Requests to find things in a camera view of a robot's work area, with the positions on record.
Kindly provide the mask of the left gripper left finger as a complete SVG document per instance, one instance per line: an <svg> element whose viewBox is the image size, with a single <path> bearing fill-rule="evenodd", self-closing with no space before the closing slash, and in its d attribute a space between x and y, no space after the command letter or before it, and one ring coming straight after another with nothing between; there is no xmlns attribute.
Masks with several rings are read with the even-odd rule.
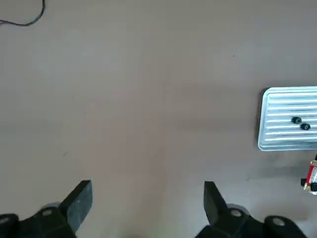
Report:
<svg viewBox="0 0 317 238"><path fill-rule="evenodd" d="M82 180L60 203L51 203L33 216L20 220L9 213L0 216L2 238L75 238L92 208L92 182Z"/></svg>

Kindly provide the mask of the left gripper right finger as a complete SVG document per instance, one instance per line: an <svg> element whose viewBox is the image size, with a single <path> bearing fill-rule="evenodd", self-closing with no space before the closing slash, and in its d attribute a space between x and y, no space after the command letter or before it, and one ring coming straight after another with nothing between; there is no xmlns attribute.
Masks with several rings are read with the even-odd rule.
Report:
<svg viewBox="0 0 317 238"><path fill-rule="evenodd" d="M306 235L290 219L267 216L263 222L247 212L228 207L213 181L204 183L204 210L209 221L198 238L305 238Z"/></svg>

